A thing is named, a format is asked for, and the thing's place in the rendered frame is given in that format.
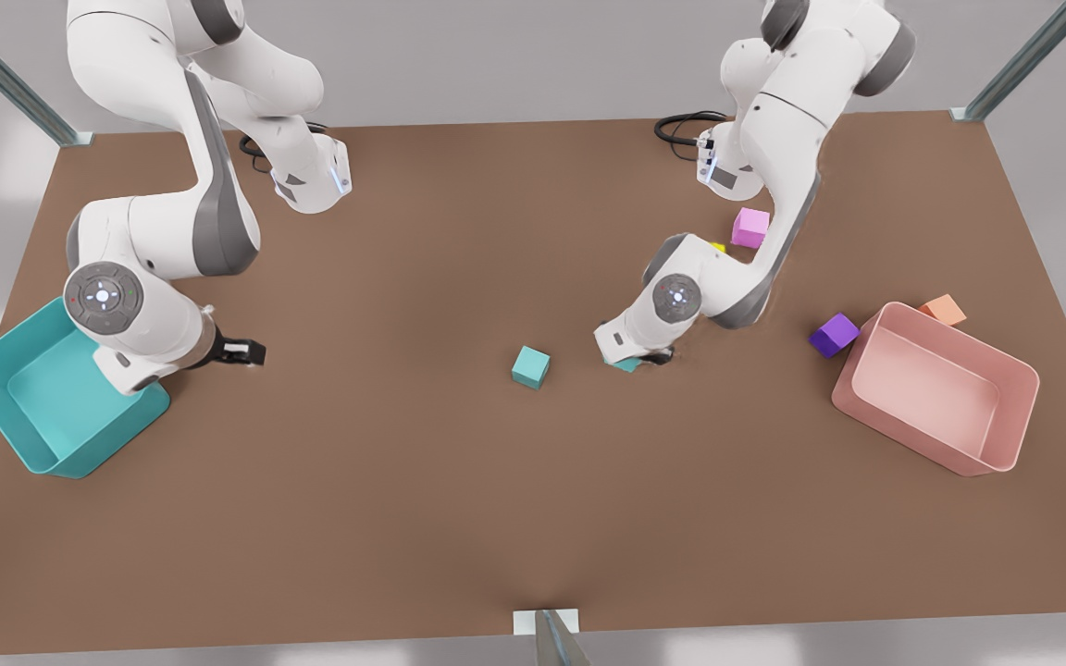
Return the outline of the pink plastic bin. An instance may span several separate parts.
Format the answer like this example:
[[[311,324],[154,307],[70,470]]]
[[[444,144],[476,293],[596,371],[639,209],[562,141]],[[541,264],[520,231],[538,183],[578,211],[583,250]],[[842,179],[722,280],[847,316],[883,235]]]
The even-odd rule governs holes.
[[[831,402],[966,477],[1014,468],[1040,378],[1032,366],[892,300],[862,326]]]

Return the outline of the orange cube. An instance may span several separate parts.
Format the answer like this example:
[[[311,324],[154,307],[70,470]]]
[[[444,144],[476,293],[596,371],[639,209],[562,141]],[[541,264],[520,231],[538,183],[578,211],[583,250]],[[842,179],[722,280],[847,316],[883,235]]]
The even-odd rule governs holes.
[[[966,321],[966,315],[960,305],[950,294],[927,300],[923,306],[918,307],[918,311],[923,313],[923,315],[928,315],[936,321],[943,322],[944,325],[950,327],[956,327],[956,325]]]

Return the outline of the pink cube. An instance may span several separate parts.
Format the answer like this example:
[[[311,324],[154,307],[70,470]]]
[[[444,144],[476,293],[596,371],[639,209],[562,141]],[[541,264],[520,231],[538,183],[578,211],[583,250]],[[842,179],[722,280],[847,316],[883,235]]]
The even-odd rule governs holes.
[[[732,225],[729,240],[736,246],[757,250],[766,239],[771,216],[769,212],[756,208],[740,208]]]

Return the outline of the teal plastic bin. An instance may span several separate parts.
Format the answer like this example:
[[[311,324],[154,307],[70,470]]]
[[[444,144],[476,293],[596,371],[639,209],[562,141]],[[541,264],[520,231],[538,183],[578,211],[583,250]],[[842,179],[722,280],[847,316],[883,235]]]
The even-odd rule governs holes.
[[[30,472],[81,480],[169,408],[159,383],[122,395],[97,347],[59,298],[0,337],[0,433]]]

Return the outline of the silver frame post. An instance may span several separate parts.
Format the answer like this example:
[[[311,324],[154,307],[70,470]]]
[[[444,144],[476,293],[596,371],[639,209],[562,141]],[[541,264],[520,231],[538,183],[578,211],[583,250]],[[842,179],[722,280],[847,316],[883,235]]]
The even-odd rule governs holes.
[[[0,58],[0,93],[59,147],[90,146],[92,132],[77,131]]]
[[[515,610],[513,635],[530,635],[536,641],[536,666],[592,666],[576,636],[578,610]]]
[[[978,123],[990,117],[994,110],[1018,90],[1039,64],[1066,39],[1066,0],[1037,29],[1015,55],[999,69],[967,105],[950,108],[952,121]]]

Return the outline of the purple cube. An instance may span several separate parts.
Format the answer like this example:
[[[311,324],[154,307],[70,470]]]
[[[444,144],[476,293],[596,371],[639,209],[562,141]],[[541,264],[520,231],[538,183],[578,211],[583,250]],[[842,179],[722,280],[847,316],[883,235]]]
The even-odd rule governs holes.
[[[843,313],[837,313],[815,329],[809,342],[822,357],[829,359],[860,336],[861,329]]]

